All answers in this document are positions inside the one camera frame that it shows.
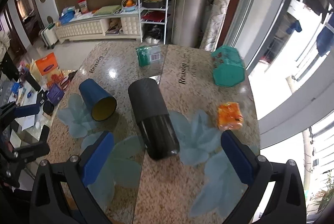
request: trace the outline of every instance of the metal screw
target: metal screw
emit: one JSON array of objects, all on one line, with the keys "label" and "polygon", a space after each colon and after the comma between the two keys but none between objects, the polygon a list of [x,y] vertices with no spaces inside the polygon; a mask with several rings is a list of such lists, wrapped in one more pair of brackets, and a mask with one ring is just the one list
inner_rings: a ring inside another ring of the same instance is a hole
[{"label": "metal screw", "polygon": [[294,166],[296,165],[296,162],[294,160],[289,160],[289,165]]},{"label": "metal screw", "polygon": [[75,163],[75,162],[78,161],[78,160],[79,160],[79,157],[76,156],[76,155],[73,155],[73,156],[70,157],[70,161],[71,161],[72,163]]},{"label": "metal screw", "polygon": [[47,160],[41,160],[39,164],[44,167],[47,164]]},{"label": "metal screw", "polygon": [[259,156],[258,156],[258,160],[259,160],[260,162],[265,162],[265,161],[267,160],[267,158],[264,157],[263,155],[259,155]]}]

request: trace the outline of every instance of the blue cup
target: blue cup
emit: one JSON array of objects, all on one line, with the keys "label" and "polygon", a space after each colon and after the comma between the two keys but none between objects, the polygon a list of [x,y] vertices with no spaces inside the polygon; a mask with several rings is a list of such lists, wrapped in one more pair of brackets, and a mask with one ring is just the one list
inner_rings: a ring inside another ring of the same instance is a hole
[{"label": "blue cup", "polygon": [[93,79],[84,80],[79,85],[79,90],[87,109],[91,112],[91,117],[95,121],[103,121],[115,112],[116,99]]}]

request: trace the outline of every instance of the orange bag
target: orange bag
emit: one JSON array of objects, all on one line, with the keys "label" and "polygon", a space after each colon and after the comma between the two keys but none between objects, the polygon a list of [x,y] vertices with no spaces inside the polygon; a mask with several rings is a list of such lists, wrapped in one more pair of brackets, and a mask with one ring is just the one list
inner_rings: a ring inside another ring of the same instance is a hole
[{"label": "orange bag", "polygon": [[56,56],[54,55],[53,52],[47,55],[46,57],[37,60],[36,65],[42,76],[58,68]]}]

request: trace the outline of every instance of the black thermos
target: black thermos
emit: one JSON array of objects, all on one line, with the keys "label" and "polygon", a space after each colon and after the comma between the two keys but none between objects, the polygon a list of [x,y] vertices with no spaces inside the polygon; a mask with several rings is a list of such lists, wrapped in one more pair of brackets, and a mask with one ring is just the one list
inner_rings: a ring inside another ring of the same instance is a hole
[{"label": "black thermos", "polygon": [[137,80],[129,86],[128,92],[148,155],[160,160],[178,154],[180,144],[156,81]]}]

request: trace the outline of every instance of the granite table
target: granite table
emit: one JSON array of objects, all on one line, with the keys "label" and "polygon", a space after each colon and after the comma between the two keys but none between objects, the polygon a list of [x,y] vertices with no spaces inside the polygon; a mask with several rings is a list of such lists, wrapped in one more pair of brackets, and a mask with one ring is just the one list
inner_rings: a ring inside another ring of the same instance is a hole
[{"label": "granite table", "polygon": [[[115,143],[140,136],[128,96],[129,85],[141,78],[153,78],[165,100],[168,110],[180,112],[188,119],[199,109],[209,117],[211,127],[216,127],[217,107],[225,102],[238,102],[244,116],[241,130],[235,131],[239,140],[249,146],[259,147],[258,120],[251,87],[245,81],[233,88],[213,83],[213,66],[210,52],[183,48],[176,45],[160,46],[162,61],[139,67],[137,42],[102,42],[90,52],[71,82],[59,109],[67,106],[72,93],[80,94],[79,85],[87,78],[94,79],[117,100],[116,112],[100,122],[95,132],[108,130]],[[72,155],[80,155],[83,138],[73,138],[68,126],[57,117],[50,129],[48,144],[51,163],[65,162]],[[113,198],[105,208],[106,215],[121,223],[222,223],[224,217],[211,209],[198,216],[189,213],[196,197],[207,183],[205,162],[185,165],[179,156],[158,162],[142,150],[130,157],[140,166],[141,172],[135,186],[126,187],[111,178]],[[63,187],[66,196],[69,190]]]}]

